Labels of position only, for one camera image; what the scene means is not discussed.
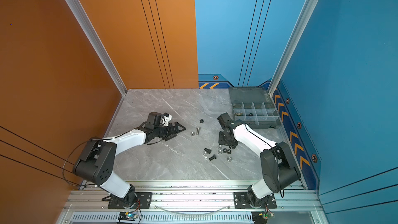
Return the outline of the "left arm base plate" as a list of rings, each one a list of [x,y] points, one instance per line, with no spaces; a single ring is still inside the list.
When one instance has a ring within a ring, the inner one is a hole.
[[[152,201],[152,192],[128,193],[124,198],[110,195],[103,198],[108,201],[108,209],[149,209]]]

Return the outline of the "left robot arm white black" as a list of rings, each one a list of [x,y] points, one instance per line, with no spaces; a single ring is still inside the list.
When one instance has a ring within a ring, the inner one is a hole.
[[[132,208],[138,200],[135,187],[114,172],[116,156],[136,146],[150,145],[155,138],[168,141],[185,130],[185,126],[178,122],[168,125],[143,122],[122,135],[105,139],[91,138],[75,162],[73,173],[107,191],[110,198],[123,208]]]

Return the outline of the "black double nut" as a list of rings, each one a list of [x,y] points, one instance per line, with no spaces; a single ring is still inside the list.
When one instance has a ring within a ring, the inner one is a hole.
[[[230,149],[226,149],[226,148],[224,148],[223,150],[222,150],[222,152],[223,153],[227,153],[227,154],[231,154],[231,150]]]

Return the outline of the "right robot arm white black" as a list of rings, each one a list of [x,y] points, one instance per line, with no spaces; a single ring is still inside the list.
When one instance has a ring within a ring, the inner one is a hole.
[[[219,133],[220,145],[235,148],[242,143],[260,158],[261,178],[247,189],[248,204],[252,207],[262,207],[269,195],[282,192],[301,178],[300,168],[290,145],[263,137],[248,124],[233,120],[228,113],[217,119],[223,129]]]

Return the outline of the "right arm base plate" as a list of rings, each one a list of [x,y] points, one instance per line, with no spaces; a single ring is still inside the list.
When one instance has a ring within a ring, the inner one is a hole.
[[[258,199],[253,193],[247,191],[238,191],[233,193],[233,201],[236,209],[258,208],[258,209],[276,209],[277,204],[274,194]]]

